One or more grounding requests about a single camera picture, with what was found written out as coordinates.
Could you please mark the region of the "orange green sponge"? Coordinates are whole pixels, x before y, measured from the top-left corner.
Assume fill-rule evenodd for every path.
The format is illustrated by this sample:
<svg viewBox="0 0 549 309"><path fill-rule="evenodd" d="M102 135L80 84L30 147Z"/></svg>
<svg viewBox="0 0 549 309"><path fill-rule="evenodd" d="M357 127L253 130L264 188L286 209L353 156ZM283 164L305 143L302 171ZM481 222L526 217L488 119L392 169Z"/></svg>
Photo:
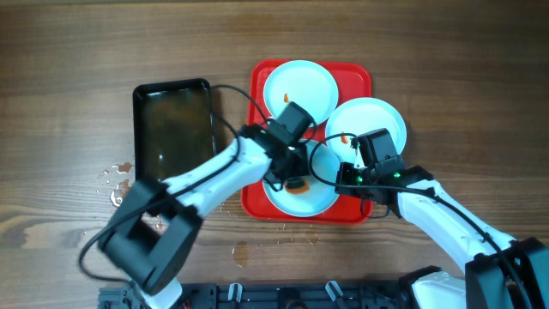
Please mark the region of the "orange green sponge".
<svg viewBox="0 0 549 309"><path fill-rule="evenodd" d="M303 177L288 179L284 183L284 187L289 194L293 195L305 193L310 189L307 179Z"/></svg>

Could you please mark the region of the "light blue plate bottom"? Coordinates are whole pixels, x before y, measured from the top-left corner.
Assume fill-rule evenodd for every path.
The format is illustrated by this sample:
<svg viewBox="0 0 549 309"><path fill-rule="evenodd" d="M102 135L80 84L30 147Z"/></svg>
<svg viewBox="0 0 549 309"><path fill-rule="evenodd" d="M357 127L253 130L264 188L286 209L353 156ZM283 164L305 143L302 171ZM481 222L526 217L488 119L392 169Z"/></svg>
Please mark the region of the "light blue plate bottom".
<svg viewBox="0 0 549 309"><path fill-rule="evenodd" d="M320 178L335 182L340 161L331 150L321 145L314 154L312 167ZM262 186L268 200L278 210L296 217L312 217L329 209L339 195L333 186L318 181L312 175L305 178L310 189L298 195L289 194L285 189L276 192L265 182Z"/></svg>

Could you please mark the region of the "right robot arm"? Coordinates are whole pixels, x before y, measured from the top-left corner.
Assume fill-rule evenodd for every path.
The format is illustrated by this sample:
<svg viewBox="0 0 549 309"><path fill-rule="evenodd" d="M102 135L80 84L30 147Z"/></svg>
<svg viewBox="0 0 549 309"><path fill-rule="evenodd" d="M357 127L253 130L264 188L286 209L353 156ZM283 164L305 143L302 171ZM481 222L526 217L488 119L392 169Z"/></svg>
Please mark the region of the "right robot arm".
<svg viewBox="0 0 549 309"><path fill-rule="evenodd" d="M424 231L460 267L454 278L439 267L399 280L409 308L546 308L548 249L536 238L517 240L490 227L422 167L375 170L343 163L336 190L372 199Z"/></svg>

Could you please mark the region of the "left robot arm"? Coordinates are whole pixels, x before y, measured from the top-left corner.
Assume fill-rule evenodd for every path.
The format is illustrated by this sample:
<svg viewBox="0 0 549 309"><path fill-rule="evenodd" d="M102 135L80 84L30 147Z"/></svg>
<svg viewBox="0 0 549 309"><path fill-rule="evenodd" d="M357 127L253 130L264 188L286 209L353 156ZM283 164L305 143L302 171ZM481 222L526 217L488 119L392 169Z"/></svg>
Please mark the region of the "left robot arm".
<svg viewBox="0 0 549 309"><path fill-rule="evenodd" d="M176 276L210 212L247 185L261 179L281 184L305 165L305 131L275 122L246 125L199 167L134 183L97 241L146 308L176 304L183 292Z"/></svg>

